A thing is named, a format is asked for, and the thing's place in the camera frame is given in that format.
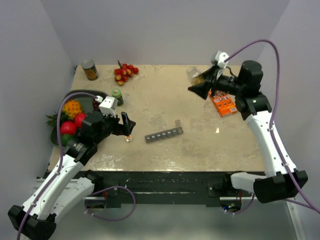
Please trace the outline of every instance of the tin can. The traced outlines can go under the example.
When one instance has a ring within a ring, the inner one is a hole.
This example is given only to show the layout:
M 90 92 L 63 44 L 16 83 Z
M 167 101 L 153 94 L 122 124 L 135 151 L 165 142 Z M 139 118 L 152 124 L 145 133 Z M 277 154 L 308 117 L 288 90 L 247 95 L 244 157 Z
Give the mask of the tin can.
M 89 79 L 90 81 L 96 80 L 99 77 L 99 73 L 93 60 L 84 60 L 81 63 L 81 67 L 83 68 L 87 79 Z
M 121 106 L 124 104 L 124 98 L 122 97 L 121 90 L 119 88 L 114 88 L 112 90 L 112 97 L 118 99 L 118 106 Z

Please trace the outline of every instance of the bottle cap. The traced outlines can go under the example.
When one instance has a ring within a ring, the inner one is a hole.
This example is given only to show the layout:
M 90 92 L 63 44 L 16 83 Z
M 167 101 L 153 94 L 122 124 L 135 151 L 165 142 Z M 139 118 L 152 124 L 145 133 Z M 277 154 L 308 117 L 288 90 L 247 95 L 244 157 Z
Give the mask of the bottle cap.
M 121 97 L 121 90 L 119 88 L 115 88 L 112 90 L 112 97 L 118 99 Z

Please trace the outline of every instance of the orange box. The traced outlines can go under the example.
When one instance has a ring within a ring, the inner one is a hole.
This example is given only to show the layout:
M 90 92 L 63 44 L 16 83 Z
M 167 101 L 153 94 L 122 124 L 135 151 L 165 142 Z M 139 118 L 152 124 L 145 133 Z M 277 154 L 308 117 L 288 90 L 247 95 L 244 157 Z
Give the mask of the orange box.
M 229 114 L 235 114 L 238 112 L 236 105 L 230 98 L 229 94 L 222 91 L 216 91 L 214 96 L 210 96 L 211 91 L 209 91 L 208 95 L 222 118 Z

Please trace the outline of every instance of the bowl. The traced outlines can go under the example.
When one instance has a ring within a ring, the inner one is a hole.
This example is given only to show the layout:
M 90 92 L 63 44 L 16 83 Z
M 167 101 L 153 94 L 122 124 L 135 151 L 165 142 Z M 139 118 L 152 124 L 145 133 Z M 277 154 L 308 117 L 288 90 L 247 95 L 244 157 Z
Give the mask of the bowl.
M 89 93 L 89 94 L 93 94 L 93 95 L 99 95 L 103 98 L 105 98 L 106 96 L 108 96 L 108 94 L 106 94 L 103 91 L 97 91 L 97 90 L 85 90 L 85 89 L 78 89 L 78 90 L 72 90 L 69 91 L 63 99 L 65 99 L 67 96 L 69 96 L 70 94 L 74 94 L 74 93 Z M 83 107 L 83 112 L 84 113 L 90 113 L 94 110 L 94 107 L 92 105 L 92 98 L 90 96 L 86 96 L 86 95 L 79 95 L 79 96 L 74 96 L 72 98 L 70 98 L 69 100 L 77 100 L 79 101 L 79 103 L 82 105 Z M 51 135 L 50 135 L 50 140 L 52 142 L 53 145 L 55 145 L 56 147 L 58 147 L 58 135 L 57 135 L 57 127 L 54 127 L 51 131 Z

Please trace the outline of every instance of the can lid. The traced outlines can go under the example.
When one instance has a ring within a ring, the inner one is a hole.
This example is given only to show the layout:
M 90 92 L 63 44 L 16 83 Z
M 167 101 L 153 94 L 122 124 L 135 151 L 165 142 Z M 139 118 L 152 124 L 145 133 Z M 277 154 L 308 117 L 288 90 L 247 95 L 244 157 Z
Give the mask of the can lid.
M 112 97 L 118 99 L 121 97 L 121 90 L 119 88 L 114 88 L 112 90 Z
M 94 61 L 91 60 L 91 59 L 84 60 L 84 61 L 81 63 L 81 67 L 82 67 L 83 69 L 90 69 L 90 68 L 92 68 L 94 65 L 95 65 L 95 63 L 94 63 Z

